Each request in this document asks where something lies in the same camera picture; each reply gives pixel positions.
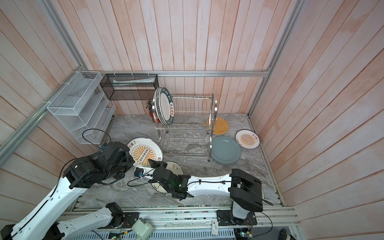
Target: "white plate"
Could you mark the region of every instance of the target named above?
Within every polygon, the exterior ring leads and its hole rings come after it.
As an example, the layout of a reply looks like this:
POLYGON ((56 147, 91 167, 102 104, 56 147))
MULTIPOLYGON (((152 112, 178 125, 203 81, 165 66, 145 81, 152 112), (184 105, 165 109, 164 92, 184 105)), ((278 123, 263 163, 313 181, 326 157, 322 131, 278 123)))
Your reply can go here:
POLYGON ((149 159, 157 162, 163 161, 163 151, 160 146, 150 138, 134 138, 128 142, 127 146, 129 147, 129 154, 139 165, 149 167, 149 159))
POLYGON ((161 88, 159 92, 159 108, 166 124, 172 125, 175 111, 172 96, 166 88, 161 88))
POLYGON ((240 147, 245 149, 255 149, 260 145, 260 138, 251 130, 242 129, 235 135, 235 139, 240 147))
MULTIPOLYGON (((177 163, 172 161, 166 161, 166 163, 168 164, 166 169, 171 170, 174 174, 176 175, 184 174, 183 169, 181 169, 181 166, 178 165, 177 163)), ((167 193, 167 191, 158 182, 152 183, 152 187, 158 192, 167 193)))
POLYGON ((156 115, 157 117, 159 118, 160 122, 164 125, 167 125, 164 118, 163 118, 163 115, 161 113, 161 109, 160 109, 160 103, 159 103, 159 95, 160 95, 160 91, 161 91, 161 88, 157 88, 155 90, 155 94, 153 95, 153 101, 152 101, 152 104, 155 106, 155 110, 156 110, 156 115))

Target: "chrome wire rack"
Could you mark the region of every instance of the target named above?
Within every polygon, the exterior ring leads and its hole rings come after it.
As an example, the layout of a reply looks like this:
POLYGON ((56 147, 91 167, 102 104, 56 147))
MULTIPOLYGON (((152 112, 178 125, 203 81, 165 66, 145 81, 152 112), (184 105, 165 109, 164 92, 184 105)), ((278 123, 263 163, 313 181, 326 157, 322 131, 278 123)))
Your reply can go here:
POLYGON ((217 101, 214 95, 172 96, 175 116, 172 125, 155 120, 159 134, 159 145, 164 153, 208 156, 212 151, 212 136, 217 115, 217 101))

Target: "white mesh shelf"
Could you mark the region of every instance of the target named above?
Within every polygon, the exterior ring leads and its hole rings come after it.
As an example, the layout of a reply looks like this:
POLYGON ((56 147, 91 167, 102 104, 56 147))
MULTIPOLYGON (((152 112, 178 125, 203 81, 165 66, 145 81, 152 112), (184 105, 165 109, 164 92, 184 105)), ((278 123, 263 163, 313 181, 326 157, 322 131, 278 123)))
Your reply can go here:
MULTIPOLYGON (((48 106, 48 110, 80 143, 91 144, 82 137, 87 129, 105 131, 116 109, 113 103, 112 107, 107 107, 109 100, 103 100, 103 92, 94 94, 100 81, 99 72, 78 72, 48 106)), ((93 144, 100 144, 104 134, 89 130, 84 135, 93 144)))

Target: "robotic arm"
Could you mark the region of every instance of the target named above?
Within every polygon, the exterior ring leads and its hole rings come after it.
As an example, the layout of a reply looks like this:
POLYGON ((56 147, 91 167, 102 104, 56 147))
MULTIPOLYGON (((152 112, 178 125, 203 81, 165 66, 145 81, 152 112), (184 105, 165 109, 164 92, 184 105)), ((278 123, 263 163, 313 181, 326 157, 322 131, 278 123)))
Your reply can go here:
POLYGON ((203 194, 231 197, 234 200, 231 211, 233 219, 246 219, 250 211, 263 211, 261 181, 240 169, 232 169, 231 174, 219 177, 196 177, 175 175, 166 169, 166 162, 150 162, 151 167, 137 165, 129 154, 129 148, 120 142, 109 142, 103 150, 75 159, 64 171, 55 188, 32 212, 19 223, 7 225, 1 230, 2 239, 67 240, 100 227, 120 227, 124 214, 116 203, 107 204, 100 210, 77 219, 56 220, 93 184, 107 185, 102 181, 109 177, 118 181, 124 178, 132 166, 136 167, 136 177, 146 177, 149 182, 158 182, 172 197, 179 200, 203 194))

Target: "yellow woven placemat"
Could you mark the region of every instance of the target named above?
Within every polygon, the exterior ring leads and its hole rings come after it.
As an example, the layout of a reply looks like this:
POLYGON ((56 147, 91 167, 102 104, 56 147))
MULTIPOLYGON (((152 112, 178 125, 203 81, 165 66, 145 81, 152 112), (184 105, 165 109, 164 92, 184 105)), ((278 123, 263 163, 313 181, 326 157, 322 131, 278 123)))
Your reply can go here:
POLYGON ((222 118, 216 118, 214 134, 224 134, 228 132, 228 122, 222 118))

